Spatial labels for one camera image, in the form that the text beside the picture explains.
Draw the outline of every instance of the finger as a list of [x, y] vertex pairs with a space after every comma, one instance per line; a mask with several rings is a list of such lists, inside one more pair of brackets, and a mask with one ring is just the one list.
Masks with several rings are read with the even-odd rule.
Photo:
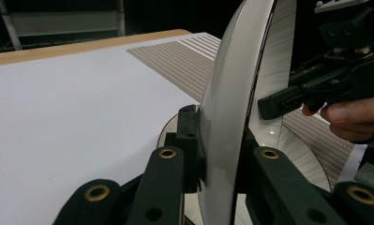
[[371, 133], [354, 132], [354, 131], [345, 129], [343, 127], [336, 127], [336, 126], [330, 125], [329, 128], [336, 136], [338, 136], [338, 138], [346, 140], [346, 141], [350, 141], [350, 142], [365, 141], [373, 137], [373, 134]]
[[303, 109], [301, 109], [303, 115], [310, 116], [315, 114], [316, 112], [312, 112], [307, 105], [303, 105]]
[[329, 107], [326, 106], [326, 107], [323, 107], [320, 111], [320, 115], [321, 117], [326, 120], [327, 122], [331, 123], [330, 122], [330, 119], [329, 119]]
[[335, 127], [344, 128], [356, 133], [373, 134], [374, 123], [362, 123], [362, 124], [332, 124]]
[[330, 123], [374, 122], [374, 97], [333, 104], [325, 113]]

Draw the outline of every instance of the circular hole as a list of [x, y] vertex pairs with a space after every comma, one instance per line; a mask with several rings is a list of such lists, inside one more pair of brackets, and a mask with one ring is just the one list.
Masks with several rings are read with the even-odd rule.
[[88, 202], [98, 202], [105, 199], [110, 194], [110, 189], [105, 185], [96, 185], [88, 188], [84, 193], [84, 198]]
[[365, 188], [350, 186], [347, 189], [348, 194], [356, 201], [364, 204], [374, 204], [374, 194]]
[[177, 155], [177, 152], [175, 152], [172, 149], [164, 149], [164, 150], [161, 150], [159, 153], [159, 156], [162, 158], [173, 158], [175, 157], [175, 155]]
[[92, 197], [96, 197], [96, 196], [99, 196], [99, 195], [103, 194], [104, 191], [105, 191], [104, 188], [95, 188], [95, 189], [93, 189], [93, 190], [90, 192], [90, 195], [91, 195]]
[[162, 215], [163, 213], [159, 208], [151, 208], [146, 211], [145, 218], [149, 221], [158, 221]]
[[317, 223], [326, 222], [326, 217], [324, 216], [324, 214], [316, 209], [308, 209], [307, 216]]
[[349, 30], [343, 30], [342, 32], [345, 36], [349, 36], [351, 34], [351, 31]]
[[262, 150], [261, 155], [265, 158], [270, 158], [270, 159], [279, 158], [279, 154], [277, 152], [274, 152], [273, 150]]
[[335, 35], [335, 33], [333, 32], [333, 31], [327, 31], [327, 35], [329, 36], [329, 37], [333, 37], [334, 35]]

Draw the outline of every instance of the white paper sheet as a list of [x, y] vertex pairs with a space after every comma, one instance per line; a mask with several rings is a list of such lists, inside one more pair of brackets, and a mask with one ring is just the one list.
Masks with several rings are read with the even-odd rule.
[[142, 173], [168, 120], [198, 102], [126, 49], [198, 35], [1, 66], [0, 224], [52, 224], [86, 182]]

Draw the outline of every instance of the curved reflective disc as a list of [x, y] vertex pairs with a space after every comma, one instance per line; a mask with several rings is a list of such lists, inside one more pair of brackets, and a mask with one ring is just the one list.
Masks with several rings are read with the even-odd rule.
[[295, 7], [294, 0], [246, 0], [221, 41], [200, 118], [207, 167], [199, 202], [207, 225], [232, 224], [236, 170], [249, 117], [259, 144], [277, 147], [281, 118], [262, 121], [257, 99], [288, 85]]

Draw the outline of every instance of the black mount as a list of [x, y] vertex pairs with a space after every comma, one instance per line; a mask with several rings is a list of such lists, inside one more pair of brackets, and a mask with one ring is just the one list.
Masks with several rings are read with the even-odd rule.
[[262, 119], [278, 118], [303, 102], [315, 112], [325, 102], [373, 97], [374, 5], [332, 11], [320, 30], [333, 49], [292, 71], [286, 89], [259, 99]]
[[[195, 106], [179, 111], [177, 133], [168, 133], [143, 175], [121, 187], [94, 180], [78, 188], [55, 225], [192, 224], [184, 194], [199, 191], [204, 157]], [[246, 193], [253, 224], [374, 224], [374, 189], [337, 184], [333, 193], [311, 185], [279, 150], [259, 147], [249, 132], [243, 144], [235, 193]]]

